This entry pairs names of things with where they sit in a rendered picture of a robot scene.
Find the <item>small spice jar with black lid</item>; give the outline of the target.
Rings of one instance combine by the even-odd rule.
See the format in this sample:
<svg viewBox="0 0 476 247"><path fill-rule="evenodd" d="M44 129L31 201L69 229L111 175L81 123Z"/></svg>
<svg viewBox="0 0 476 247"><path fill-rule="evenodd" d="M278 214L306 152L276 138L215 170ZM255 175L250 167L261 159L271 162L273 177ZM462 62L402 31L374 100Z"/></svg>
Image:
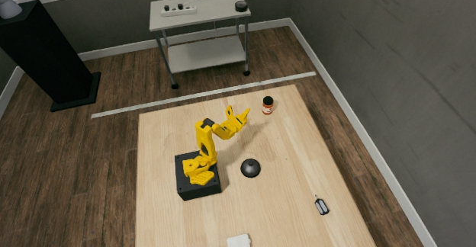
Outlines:
<svg viewBox="0 0 476 247"><path fill-rule="evenodd" d="M270 115L272 113L272 108L273 108L273 98L270 96L264 97L262 102L263 114Z"/></svg>

